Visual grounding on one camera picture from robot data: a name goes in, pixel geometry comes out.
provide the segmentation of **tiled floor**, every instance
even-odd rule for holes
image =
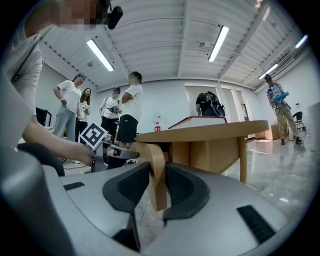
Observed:
[[[255,140],[247,144],[247,185],[260,193],[284,212],[289,220],[299,217],[309,205],[315,184],[319,182],[316,168],[320,166],[320,152],[310,150],[311,137],[304,144],[279,140]],[[83,164],[66,163],[65,168]],[[67,175],[84,173],[88,167],[65,170]],[[237,161],[223,175],[239,179]],[[164,230],[163,211],[154,212],[147,193],[135,209],[136,224],[142,249],[147,247]]]

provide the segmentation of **curved wooden leg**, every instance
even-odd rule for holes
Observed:
[[[245,137],[238,137],[240,156],[240,181],[247,184],[247,145]]]
[[[136,142],[136,150],[140,153],[139,162],[149,162],[152,173],[147,187],[153,209],[157,212],[167,208],[166,161],[157,144]]]

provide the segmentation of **black shorts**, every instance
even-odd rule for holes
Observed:
[[[120,125],[117,140],[122,143],[135,142],[137,136],[138,121],[129,114],[120,117]]]

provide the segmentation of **white ceiling panel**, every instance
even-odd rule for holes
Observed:
[[[207,78],[255,89],[261,82],[258,76],[290,53],[303,36],[273,2],[258,6],[257,0],[112,0],[111,4],[121,6],[124,13],[114,30],[53,27],[42,46],[84,73],[99,90],[125,85],[132,71],[141,72],[144,81]],[[210,63],[221,26],[229,33]],[[86,44],[90,39],[114,71],[109,72],[90,50]],[[63,66],[52,63],[56,70]]]

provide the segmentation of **khaki pants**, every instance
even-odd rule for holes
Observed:
[[[278,125],[279,125],[279,132],[280,132],[280,137],[281,139],[285,138],[285,133],[284,133],[284,120],[287,119],[292,133],[294,136],[298,137],[298,131],[296,127],[296,123],[294,118],[292,117],[291,111],[288,106],[282,106],[279,107],[275,110],[276,113],[276,118],[278,119]]]

